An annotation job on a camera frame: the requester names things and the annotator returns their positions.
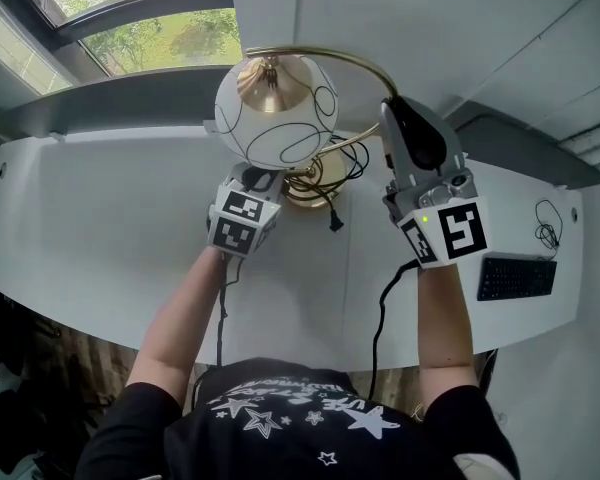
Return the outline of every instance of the desk lamp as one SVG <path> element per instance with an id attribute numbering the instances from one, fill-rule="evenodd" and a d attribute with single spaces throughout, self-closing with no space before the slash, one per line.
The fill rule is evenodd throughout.
<path id="1" fill-rule="evenodd" d="M 375 75 L 389 93 L 380 102 L 379 122 L 347 140 L 335 136 L 337 91 L 307 55 L 338 59 Z M 218 133 L 241 163 L 220 185 L 210 209 L 210 244 L 243 258 L 257 250 L 275 227 L 281 194 L 305 206 L 319 206 L 317 200 L 328 204 L 331 229 L 337 231 L 343 224 L 331 201 L 366 167 L 353 147 L 380 133 L 394 174 L 383 202 L 421 267 L 455 263 L 488 249 L 486 203 L 478 197 L 458 137 L 430 109 L 400 96 L 382 68 L 312 46 L 252 48 L 246 56 L 223 79 L 216 97 Z M 344 155 L 354 163 L 349 172 Z"/>

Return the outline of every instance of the wooden floor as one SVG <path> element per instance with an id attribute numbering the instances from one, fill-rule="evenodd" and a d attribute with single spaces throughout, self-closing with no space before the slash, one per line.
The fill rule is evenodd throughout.
<path id="1" fill-rule="evenodd" d="M 51 339 L 36 335 L 34 360 L 30 370 L 35 375 L 44 374 L 58 378 L 66 387 L 76 384 L 75 366 L 79 369 L 78 388 L 89 404 L 110 403 L 120 393 L 129 376 L 137 351 L 94 338 L 69 327 L 47 321 L 60 337 Z M 484 354 L 476 356 L 476 370 L 480 375 Z M 196 364 L 191 385 L 207 369 Z M 352 383 L 361 396 L 366 396 L 371 382 L 371 372 L 350 373 Z M 420 404 L 417 367 L 381 370 L 378 372 L 374 400 L 407 414 L 414 414 Z"/>

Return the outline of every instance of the lamp cord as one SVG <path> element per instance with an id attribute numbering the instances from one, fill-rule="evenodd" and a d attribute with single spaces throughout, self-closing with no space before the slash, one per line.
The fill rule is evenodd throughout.
<path id="1" fill-rule="evenodd" d="M 389 284 L 382 291 L 382 295 L 380 295 L 380 322 L 378 323 L 378 330 L 376 331 L 375 336 L 373 337 L 373 371 L 371 372 L 371 387 L 369 388 L 369 396 L 367 397 L 369 400 L 373 399 L 373 395 L 376 390 L 376 378 L 378 376 L 378 340 L 380 339 L 380 335 L 382 334 L 382 329 L 384 328 L 384 317 L 386 313 L 386 308 L 384 305 L 384 301 L 393 289 L 393 287 L 398 284 L 398 281 L 402 278 L 402 274 L 404 274 L 407 270 L 411 270 L 414 268 L 418 268 L 420 263 L 418 260 L 410 261 L 402 265 L 396 274 L 393 276 L 393 279 L 389 281 Z"/>
<path id="2" fill-rule="evenodd" d="M 225 306 L 227 288 L 240 281 L 240 270 L 242 269 L 242 263 L 244 262 L 244 258 L 240 258 L 240 261 L 238 262 L 238 269 L 236 271 L 236 278 L 228 283 L 227 274 L 229 272 L 229 263 L 231 263 L 231 258 L 232 257 L 229 257 L 228 259 L 224 260 L 224 279 L 222 287 L 220 288 L 220 320 L 218 321 L 218 337 L 216 340 L 216 365 L 218 368 L 222 366 L 222 332 L 224 330 L 224 320 L 228 316 L 227 308 Z"/>
<path id="3" fill-rule="evenodd" d="M 549 224 L 548 222 L 543 222 L 540 220 L 540 216 L 538 215 L 538 207 L 546 203 L 553 208 L 553 211 L 556 212 L 558 219 L 560 220 L 560 231 L 556 234 L 555 228 Z M 562 217 L 558 212 L 557 208 L 553 205 L 551 201 L 548 199 L 542 199 L 536 203 L 536 220 L 538 221 L 538 227 L 536 228 L 536 238 L 542 242 L 547 249 L 550 251 L 554 251 L 553 256 L 548 260 L 546 258 L 538 258 L 546 261 L 551 261 L 558 254 L 558 249 L 560 248 L 560 241 L 562 240 L 562 230 L 564 228 L 564 222 L 562 222 Z"/>
<path id="4" fill-rule="evenodd" d="M 330 142 L 333 144 L 337 144 L 337 141 L 344 141 L 342 137 L 338 135 L 333 135 L 330 139 Z M 360 148 L 361 152 L 364 152 L 364 160 L 360 160 L 358 157 L 358 150 L 356 148 Z M 287 183 L 291 188 L 293 188 L 296 192 L 315 192 L 317 195 L 302 197 L 295 194 L 287 194 L 287 197 L 290 199 L 294 199 L 296 201 L 315 201 L 317 199 L 324 199 L 325 202 L 329 205 L 330 215 L 331 215 L 331 224 L 329 229 L 331 231 L 338 231 L 340 228 L 344 226 L 344 223 L 338 217 L 338 213 L 336 212 L 335 207 L 333 206 L 333 202 L 331 201 L 331 197 L 329 195 L 332 192 L 338 190 L 345 182 L 349 180 L 355 180 L 360 178 L 363 174 L 367 166 L 369 165 L 369 150 L 364 144 L 356 143 L 346 146 L 343 148 L 342 153 L 351 160 L 352 165 L 349 169 L 349 172 L 345 175 L 344 178 L 339 180 L 330 182 L 330 183 L 322 183 L 322 175 L 324 173 L 324 166 L 321 158 L 315 158 L 313 160 L 313 164 L 316 170 L 320 173 L 318 179 L 314 182 L 309 182 L 306 179 L 303 179 L 303 176 L 293 176 L 287 178 Z"/>

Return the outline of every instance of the tree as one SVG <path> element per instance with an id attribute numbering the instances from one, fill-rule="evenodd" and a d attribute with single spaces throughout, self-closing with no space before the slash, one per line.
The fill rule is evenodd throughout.
<path id="1" fill-rule="evenodd" d="M 107 0 L 55 1 L 70 16 Z M 154 18 L 106 30 L 84 41 L 91 52 L 114 73 L 132 73 L 145 69 L 153 40 L 160 30 L 160 22 Z"/>
<path id="2" fill-rule="evenodd" d="M 185 57 L 213 57 L 227 53 L 227 39 L 240 45 L 234 9 L 191 13 L 189 24 L 171 42 L 171 52 Z"/>

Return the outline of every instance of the black cable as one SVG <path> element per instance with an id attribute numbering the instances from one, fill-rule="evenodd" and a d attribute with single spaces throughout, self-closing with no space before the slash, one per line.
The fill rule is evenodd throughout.
<path id="1" fill-rule="evenodd" d="M 478 387 L 480 392 L 486 397 L 487 391 L 489 391 L 489 385 L 491 384 L 491 378 L 493 377 L 493 370 L 496 364 L 496 358 L 498 357 L 498 349 L 492 350 L 487 355 L 487 360 L 482 368 L 480 379 L 478 379 Z"/>
<path id="2" fill-rule="evenodd" d="M 200 377 L 198 377 L 196 379 L 195 383 L 193 384 L 193 390 L 192 390 L 193 394 L 191 395 L 191 410 L 192 411 L 196 408 L 196 398 L 198 398 L 198 388 L 200 387 L 200 383 L 202 382 L 202 379 L 204 379 L 204 377 L 210 371 L 211 371 L 211 368 L 202 372 L 202 375 L 200 375 Z"/>
<path id="3" fill-rule="evenodd" d="M 225 307 L 227 288 L 240 281 L 240 269 L 242 268 L 243 262 L 244 258 L 240 258 L 240 261 L 238 262 L 238 270 L 236 271 L 236 278 L 230 283 L 227 283 L 227 274 L 229 272 L 229 263 L 231 263 L 231 258 L 225 260 L 224 262 L 224 284 L 222 285 L 222 288 L 220 288 L 220 320 L 218 321 L 218 339 L 216 342 L 216 365 L 218 368 L 222 366 L 222 331 L 224 330 L 224 319 L 228 316 L 227 308 Z"/>
<path id="4" fill-rule="evenodd" d="M 343 139 L 342 137 L 340 137 L 338 135 L 333 135 L 330 139 L 330 141 L 333 144 L 337 144 L 337 141 L 343 141 L 343 140 L 345 140 L 345 139 Z M 361 162 L 358 158 L 358 152 L 356 150 L 356 147 L 362 148 L 362 151 L 364 151 L 364 153 L 365 153 L 366 158 L 363 162 Z M 330 182 L 330 183 L 321 183 L 324 168 L 322 165 L 322 160 L 320 158 L 316 158 L 314 160 L 315 169 L 317 172 L 320 173 L 319 178 L 317 180 L 315 180 L 313 182 L 309 182 L 306 179 L 303 179 L 304 177 L 299 177 L 299 176 L 294 176 L 292 178 L 287 179 L 287 183 L 289 184 L 289 186 L 291 188 L 293 188 L 296 192 L 299 192 L 299 193 L 314 192 L 316 194 L 316 195 L 307 196 L 307 197 L 298 196 L 296 194 L 287 194 L 287 196 L 290 199 L 294 199 L 296 201 L 315 201 L 317 199 L 325 200 L 325 202 L 329 205 L 330 214 L 331 214 L 331 224 L 330 224 L 329 228 L 334 232 L 338 231 L 340 228 L 342 228 L 344 226 L 344 223 L 338 217 L 338 213 L 336 212 L 336 210 L 333 206 L 333 203 L 331 201 L 331 197 L 329 197 L 329 194 L 331 194 L 332 192 L 335 192 L 345 182 L 347 182 L 349 180 L 354 180 L 354 179 L 360 178 L 364 174 L 364 171 L 367 168 L 367 166 L 369 165 L 369 160 L 370 160 L 369 150 L 367 149 L 367 147 L 364 144 L 361 144 L 361 143 L 350 144 L 346 148 L 343 148 L 341 150 L 341 152 L 347 158 L 349 158 L 352 162 L 349 172 L 347 172 L 347 174 L 343 178 L 333 181 L 333 182 Z"/>
<path id="5" fill-rule="evenodd" d="M 547 203 L 553 208 L 553 211 L 556 212 L 558 219 L 560 220 L 560 232 L 556 234 L 555 228 L 547 223 L 540 220 L 540 216 L 538 215 L 538 207 L 542 203 Z M 560 241 L 562 240 L 562 229 L 564 228 L 564 222 L 562 222 L 562 217 L 560 213 L 553 205 L 551 201 L 548 199 L 542 199 L 536 203 L 536 220 L 538 221 L 538 227 L 536 228 L 536 238 L 542 242 L 547 249 L 554 251 L 553 256 L 549 258 L 547 261 L 551 261 L 558 254 L 558 249 L 560 247 Z"/>
<path id="6" fill-rule="evenodd" d="M 382 329 L 384 327 L 384 316 L 386 313 L 386 308 L 384 306 L 384 300 L 389 295 L 389 292 L 393 289 L 393 287 L 398 284 L 402 274 L 404 274 L 407 270 L 411 270 L 412 268 L 418 268 L 420 263 L 418 260 L 410 261 L 402 265 L 396 275 L 393 276 L 393 279 L 389 282 L 389 284 L 382 291 L 382 295 L 380 295 L 380 323 L 378 324 L 378 330 L 376 331 L 376 335 L 373 337 L 373 371 L 371 372 L 371 387 L 369 388 L 369 396 L 368 399 L 373 399 L 373 394 L 376 390 L 376 377 L 378 375 L 378 340 L 380 339 L 380 335 L 382 334 Z"/>

